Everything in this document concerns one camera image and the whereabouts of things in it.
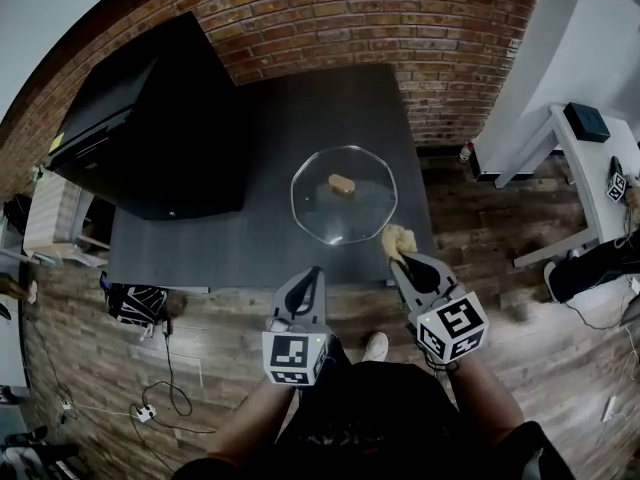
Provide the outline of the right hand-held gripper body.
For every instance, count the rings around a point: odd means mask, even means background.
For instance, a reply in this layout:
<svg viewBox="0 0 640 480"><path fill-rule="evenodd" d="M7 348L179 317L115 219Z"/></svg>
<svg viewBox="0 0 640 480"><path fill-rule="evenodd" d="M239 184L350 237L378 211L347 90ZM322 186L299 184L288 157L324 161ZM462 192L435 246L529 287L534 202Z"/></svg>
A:
<svg viewBox="0 0 640 480"><path fill-rule="evenodd" d="M474 291L453 299L420 293L423 309L409 312L418 345L437 364L450 364L479 348L489 327Z"/></svg>

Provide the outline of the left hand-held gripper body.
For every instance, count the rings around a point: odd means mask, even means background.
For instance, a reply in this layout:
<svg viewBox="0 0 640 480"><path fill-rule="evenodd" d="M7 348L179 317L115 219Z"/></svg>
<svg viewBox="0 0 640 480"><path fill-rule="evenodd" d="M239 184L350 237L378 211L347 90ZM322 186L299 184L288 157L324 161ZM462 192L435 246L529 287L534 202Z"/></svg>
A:
<svg viewBox="0 0 640 480"><path fill-rule="evenodd" d="M326 326L306 328L280 317L269 319L262 332L266 376L277 385L313 386L328 356L329 338Z"/></svg>

